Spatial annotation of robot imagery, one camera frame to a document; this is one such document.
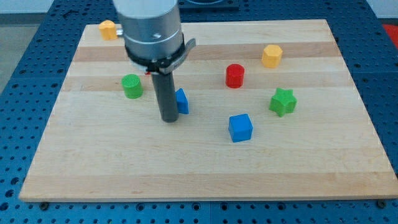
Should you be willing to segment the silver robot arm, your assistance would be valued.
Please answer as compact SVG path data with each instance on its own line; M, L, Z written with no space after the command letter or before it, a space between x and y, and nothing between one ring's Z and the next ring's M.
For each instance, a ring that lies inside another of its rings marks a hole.
M136 64L175 59L185 51L177 0L114 0L128 57Z

